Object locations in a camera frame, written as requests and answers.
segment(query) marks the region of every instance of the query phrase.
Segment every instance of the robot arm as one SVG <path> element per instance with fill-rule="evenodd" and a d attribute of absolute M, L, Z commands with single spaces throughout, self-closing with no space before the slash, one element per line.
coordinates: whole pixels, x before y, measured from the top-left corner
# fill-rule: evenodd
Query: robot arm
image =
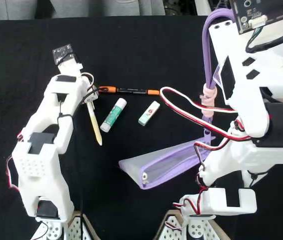
<path fill-rule="evenodd" d="M 283 35 L 283 20 L 264 24 L 255 44 Z M 247 53 L 245 49 L 252 32 L 241 32 L 237 27 L 238 24 L 225 21 L 209 28 L 219 63 L 214 79 L 222 89 L 225 104 L 237 111 L 244 126 L 242 132 L 232 122 L 228 132 L 239 137 L 249 135 L 251 139 L 229 140 L 222 149 L 208 155 L 205 168 L 200 166 L 198 172 L 199 179 L 208 188 L 180 199 L 178 204 L 183 216 L 254 213 L 256 196 L 250 187 L 274 165 L 283 164 L 283 44 Z M 260 88 L 266 88 L 280 102 L 265 103 Z M 241 171 L 242 187 L 238 189 L 239 206 L 234 207 L 227 203 L 225 188 L 214 187 L 214 183 L 236 171 Z M 185 199 L 190 199 L 195 209 Z"/>
<path fill-rule="evenodd" d="M 46 222 L 50 226 L 48 231 L 59 229 L 58 234 L 47 233 L 51 240 L 61 236 L 61 229 L 67 232 L 67 224 L 74 214 L 59 155 L 67 151 L 73 132 L 72 116 L 84 96 L 92 92 L 94 84 L 92 75 L 81 73 L 83 66 L 69 54 L 71 52 L 70 45 L 53 51 L 54 57 L 63 55 L 58 63 L 61 74 L 51 78 L 39 108 L 18 134 L 12 152 L 18 172 L 18 189 L 27 214 L 38 222 Z M 94 92 L 85 102 L 97 97 Z M 52 125 L 58 127 L 57 132 L 45 132 Z"/>

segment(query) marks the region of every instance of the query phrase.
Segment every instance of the white eraser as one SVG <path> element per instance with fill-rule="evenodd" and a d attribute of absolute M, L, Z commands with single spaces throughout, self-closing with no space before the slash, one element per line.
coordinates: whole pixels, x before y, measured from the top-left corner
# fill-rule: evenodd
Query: white eraser
<path fill-rule="evenodd" d="M 138 119 L 138 123 L 142 126 L 145 126 L 151 117 L 156 113 L 157 109 L 160 107 L 160 104 L 156 101 L 153 101 L 147 110 L 141 115 Z"/>

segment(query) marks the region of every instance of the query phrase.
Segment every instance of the green glue stick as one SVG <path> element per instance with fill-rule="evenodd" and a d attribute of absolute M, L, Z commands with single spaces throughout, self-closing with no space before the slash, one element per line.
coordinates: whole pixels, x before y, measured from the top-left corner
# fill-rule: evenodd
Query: green glue stick
<path fill-rule="evenodd" d="M 100 129 L 102 131 L 104 131 L 105 133 L 108 133 L 110 131 L 111 127 L 113 126 L 118 116 L 121 114 L 126 104 L 127 102 L 123 98 L 117 100 L 115 106 L 113 106 L 105 121 L 103 121 L 102 125 L 100 126 Z"/>

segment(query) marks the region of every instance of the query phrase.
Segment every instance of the black table surface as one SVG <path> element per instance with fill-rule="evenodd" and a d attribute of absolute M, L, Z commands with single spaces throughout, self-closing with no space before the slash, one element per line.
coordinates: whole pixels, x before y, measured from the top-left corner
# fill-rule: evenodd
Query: black table surface
<path fill-rule="evenodd" d="M 0 21 L 0 239 L 30 239 L 38 226 L 27 216 L 19 193 L 8 189 L 5 160 L 16 144 L 16 134 L 42 101 L 49 80 L 59 73 L 52 50 L 72 44 L 83 70 L 94 74 L 100 86 L 171 86 L 199 101 L 204 21 L 197 16 Z M 99 124 L 118 98 L 104 94 L 95 101 Z M 96 142 L 87 109 L 82 107 L 75 118 L 84 213 L 101 239 L 150 240 L 172 202 L 198 193 L 197 168 L 141 190 L 119 169 L 118 161 L 194 140 L 203 129 L 174 113 L 158 96 L 124 98 L 127 106 L 110 132 L 102 133 L 102 146 Z M 138 118 L 154 100 L 161 107 L 142 127 Z M 186 102 L 176 101 L 201 116 Z M 217 104 L 222 104 L 221 94 Z M 232 119 L 233 115 L 215 114 L 214 124 L 227 129 Z M 60 156 L 60 166 L 78 210 L 73 144 L 72 140 Z M 283 165 L 274 167 L 254 189 L 256 214 L 217 217 L 217 222 L 233 239 L 283 239 Z"/>

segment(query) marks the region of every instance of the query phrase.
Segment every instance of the pencil case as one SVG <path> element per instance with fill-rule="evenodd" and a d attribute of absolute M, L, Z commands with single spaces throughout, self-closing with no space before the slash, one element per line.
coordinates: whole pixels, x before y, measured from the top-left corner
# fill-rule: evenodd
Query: pencil case
<path fill-rule="evenodd" d="M 151 189 L 178 176 L 199 163 L 194 150 L 194 142 L 209 142 L 208 136 L 179 145 L 146 153 L 119 161 L 120 168 L 126 172 L 141 189 Z M 201 158 L 206 159 L 209 150 L 199 149 Z"/>

